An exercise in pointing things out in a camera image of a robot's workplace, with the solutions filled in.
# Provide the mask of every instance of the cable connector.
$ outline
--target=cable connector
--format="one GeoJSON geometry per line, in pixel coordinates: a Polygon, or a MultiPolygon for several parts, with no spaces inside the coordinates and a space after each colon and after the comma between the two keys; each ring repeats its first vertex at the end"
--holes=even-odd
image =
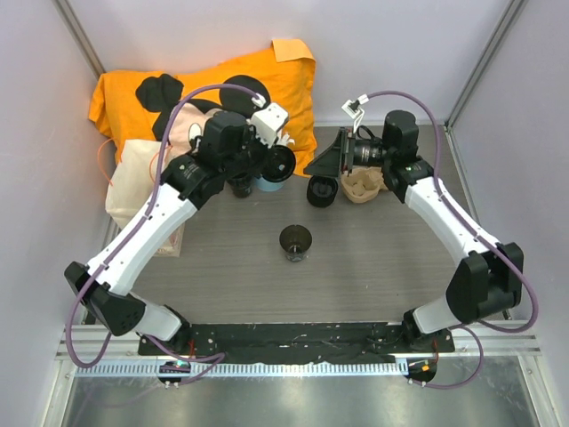
{"type": "Polygon", "coordinates": [[[364,93],[362,96],[357,98],[355,101],[347,100],[344,105],[341,106],[341,109],[346,111],[348,116],[354,119],[354,132],[357,131],[357,128],[362,123],[364,119],[365,111],[362,109],[362,105],[369,101],[369,98],[364,93]]]}
{"type": "Polygon", "coordinates": [[[256,96],[252,97],[251,101],[253,104],[255,104],[260,109],[262,109],[265,106],[265,104],[267,103],[267,100],[265,99],[265,97],[263,95],[261,95],[260,93],[257,93],[256,96]]]}

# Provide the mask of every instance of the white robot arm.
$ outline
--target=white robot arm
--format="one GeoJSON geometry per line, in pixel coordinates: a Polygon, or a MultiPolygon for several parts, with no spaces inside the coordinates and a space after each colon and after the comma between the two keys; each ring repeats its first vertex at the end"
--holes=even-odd
{"type": "MultiPolygon", "coordinates": [[[[347,102],[344,109],[351,109],[352,104],[347,102]]],[[[521,249],[513,243],[502,245],[483,230],[446,191],[442,181],[435,181],[433,168],[417,156],[419,128],[414,115],[401,110],[388,113],[381,138],[360,125],[361,115],[354,114],[353,118],[354,127],[365,130],[368,138],[359,130],[356,137],[351,130],[341,128],[334,143],[304,173],[337,179],[342,173],[350,173],[353,166],[380,166],[388,189],[430,226],[456,266],[444,295],[404,314],[407,340],[412,342],[518,305],[522,284],[495,252],[521,271],[521,249]]]]}
{"type": "Polygon", "coordinates": [[[173,351],[186,344],[188,322],[174,310],[140,298],[132,287],[160,245],[219,193],[225,181],[242,173],[283,181],[293,173],[294,154],[277,144],[287,121],[288,113],[275,103],[249,120],[237,113],[216,113],[206,122],[204,136],[194,141],[191,153],[175,158],[162,173],[151,214],[147,216],[152,197],[87,265],[69,264],[65,276],[76,293],[96,276],[83,304],[113,335],[129,331],[152,335],[173,351]],[[119,246],[120,252],[105,265],[119,246]],[[96,274],[101,265],[105,269],[96,274]]]}

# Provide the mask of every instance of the mickey mouse ear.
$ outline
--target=mickey mouse ear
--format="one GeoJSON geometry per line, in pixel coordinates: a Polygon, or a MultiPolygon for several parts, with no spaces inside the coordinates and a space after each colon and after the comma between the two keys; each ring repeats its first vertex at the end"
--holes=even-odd
{"type": "MultiPolygon", "coordinates": [[[[255,93],[260,93],[265,97],[265,100],[267,100],[265,105],[270,104],[270,95],[268,94],[267,88],[256,78],[244,75],[233,76],[228,78],[224,83],[244,86],[255,93]]],[[[252,103],[251,95],[237,89],[220,89],[220,102],[223,109],[234,111],[246,118],[251,118],[253,113],[259,110],[259,107],[252,103]]]]}

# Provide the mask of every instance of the gray tabletop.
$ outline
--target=gray tabletop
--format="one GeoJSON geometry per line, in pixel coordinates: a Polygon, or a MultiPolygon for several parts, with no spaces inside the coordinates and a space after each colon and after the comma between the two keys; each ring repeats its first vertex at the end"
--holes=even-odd
{"type": "MultiPolygon", "coordinates": [[[[336,132],[315,130],[319,150],[336,132]]],[[[419,144],[432,161],[428,126],[421,126],[419,144]]],[[[466,207],[446,144],[441,177],[466,207]]],[[[186,223],[180,258],[154,258],[134,291],[208,323],[396,321],[444,292],[450,255],[393,194],[355,205],[339,191],[330,207],[318,209],[307,202],[307,184],[293,176],[274,193],[256,189],[238,199],[226,189],[213,197],[186,223]],[[295,223],[310,230],[313,244],[306,260],[291,263],[278,237],[295,223]]]]}

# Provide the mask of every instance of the small black cup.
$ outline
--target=small black cup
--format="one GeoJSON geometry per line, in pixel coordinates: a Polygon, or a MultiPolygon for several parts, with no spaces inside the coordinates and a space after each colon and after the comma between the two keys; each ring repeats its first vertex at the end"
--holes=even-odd
{"type": "Polygon", "coordinates": [[[312,245],[312,235],[306,227],[289,225],[281,231],[278,241],[286,252],[286,259],[298,262],[306,257],[306,252],[312,245]]]}
{"type": "Polygon", "coordinates": [[[229,187],[236,197],[246,198],[252,193],[252,176],[248,173],[240,173],[228,180],[229,187]]]}

